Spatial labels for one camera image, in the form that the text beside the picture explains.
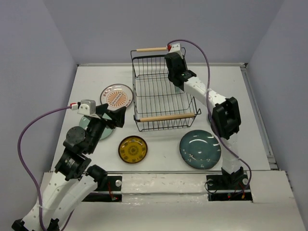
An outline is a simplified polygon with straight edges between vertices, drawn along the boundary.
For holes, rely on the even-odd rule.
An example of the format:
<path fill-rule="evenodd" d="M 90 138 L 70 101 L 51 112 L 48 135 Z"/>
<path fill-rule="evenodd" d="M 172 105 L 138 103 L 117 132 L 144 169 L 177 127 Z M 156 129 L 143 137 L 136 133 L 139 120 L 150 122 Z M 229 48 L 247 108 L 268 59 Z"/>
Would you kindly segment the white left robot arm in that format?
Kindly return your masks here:
<path fill-rule="evenodd" d="M 64 152 L 46 188 L 42 190 L 22 157 L 22 137 L 35 122 L 67 109 L 85 116 L 89 123 L 85 128 L 74 126 L 68 130 L 63 142 Z M 112 111 L 106 103 L 97 106 L 93 100 L 81 100 L 47 112 L 23 129 L 18 138 L 17 152 L 22 166 L 36 187 L 38 199 L 26 216 L 14 221 L 14 231 L 63 231 L 75 208 L 91 192 L 106 186 L 108 173 L 98 165 L 91 165 L 91 159 L 87 156 L 94 153 L 106 128 L 124 126 L 126 109 L 123 106 Z"/>

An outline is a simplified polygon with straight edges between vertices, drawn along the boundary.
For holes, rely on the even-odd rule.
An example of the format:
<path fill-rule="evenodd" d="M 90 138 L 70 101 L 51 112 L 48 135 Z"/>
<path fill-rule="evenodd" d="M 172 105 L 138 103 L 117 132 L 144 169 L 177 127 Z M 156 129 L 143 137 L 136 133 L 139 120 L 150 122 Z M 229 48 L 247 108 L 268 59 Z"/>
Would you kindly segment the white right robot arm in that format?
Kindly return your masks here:
<path fill-rule="evenodd" d="M 234 188 L 244 177 L 244 162 L 237 154 L 237 133 L 241 125 L 238 101 L 218 94 L 209 88 L 209 83 L 204 84 L 196 73 L 188 69 L 180 52 L 169 52 L 165 55 L 165 62 L 169 81 L 207 107 L 211 128 L 225 149 L 222 174 L 214 178 L 213 184 L 224 190 Z"/>

